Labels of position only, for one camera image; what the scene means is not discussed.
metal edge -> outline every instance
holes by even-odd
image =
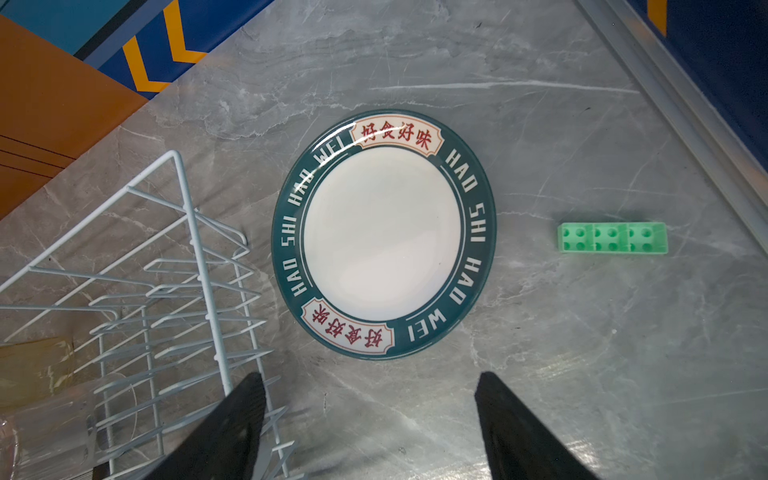
[[[574,0],[768,253],[768,174],[625,0]]]

white plate center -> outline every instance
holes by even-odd
[[[391,320],[418,309],[448,279],[461,220],[448,181],[424,157],[376,147],[344,160],[306,214],[307,268],[349,315]]]

teal panel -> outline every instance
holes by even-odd
[[[8,0],[2,14],[74,54],[128,0]]]

yellow chevron stripe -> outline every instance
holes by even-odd
[[[168,30],[168,41],[170,42],[170,56],[174,58],[174,61],[197,63],[202,60],[206,55],[205,53],[187,50],[187,46],[184,44],[179,0],[173,0],[170,5],[163,8],[163,13],[165,14],[165,28]]]
[[[648,0],[648,19],[667,36],[667,0]]]
[[[147,69],[144,68],[144,60],[141,58],[141,51],[139,50],[136,37],[128,40],[128,43],[123,45],[123,53],[125,53],[128,69],[131,70],[131,77],[134,78],[137,91],[160,93],[169,85],[166,81],[150,81],[147,78]]]

round plate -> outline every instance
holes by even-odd
[[[280,292],[301,326],[344,355],[394,359],[436,343],[472,308],[496,212],[457,134],[425,115],[378,110],[304,151],[272,235]]]

